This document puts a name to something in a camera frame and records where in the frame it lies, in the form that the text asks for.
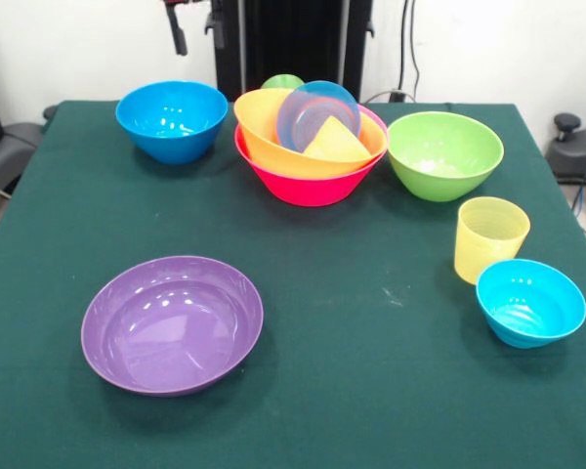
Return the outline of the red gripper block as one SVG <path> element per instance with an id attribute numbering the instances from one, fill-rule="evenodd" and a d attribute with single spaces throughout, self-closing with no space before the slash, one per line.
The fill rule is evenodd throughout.
<path id="1" fill-rule="evenodd" d="M 184 31 L 179 25 L 175 8 L 180 4 L 198 3 L 203 0 L 164 0 L 165 10 L 174 41 L 176 54 L 185 56 L 188 52 Z M 225 16 L 224 7 L 221 0 L 211 1 L 211 25 L 213 29 L 214 46 L 216 49 L 224 49 L 226 46 L 225 39 Z"/>

